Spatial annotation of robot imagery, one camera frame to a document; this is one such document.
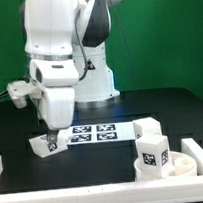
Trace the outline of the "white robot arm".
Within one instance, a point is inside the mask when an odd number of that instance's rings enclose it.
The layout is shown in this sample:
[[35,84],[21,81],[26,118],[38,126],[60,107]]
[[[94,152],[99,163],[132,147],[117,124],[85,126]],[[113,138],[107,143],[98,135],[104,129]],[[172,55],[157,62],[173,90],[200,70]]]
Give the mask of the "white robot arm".
[[119,2],[25,0],[28,78],[7,90],[17,108],[32,100],[51,144],[70,127],[75,107],[102,106],[120,95],[105,59],[109,8]]

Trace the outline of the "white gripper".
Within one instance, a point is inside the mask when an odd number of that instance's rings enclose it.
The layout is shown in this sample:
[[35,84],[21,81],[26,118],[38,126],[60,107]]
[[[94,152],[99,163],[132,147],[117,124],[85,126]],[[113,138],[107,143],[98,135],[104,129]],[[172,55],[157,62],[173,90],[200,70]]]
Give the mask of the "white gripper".
[[73,86],[78,82],[78,71],[71,59],[32,59],[29,74],[29,82],[18,80],[9,83],[8,94],[18,109],[26,107],[26,96],[30,97],[50,129],[46,134],[48,143],[56,143],[58,130],[67,129],[72,123],[75,106]]

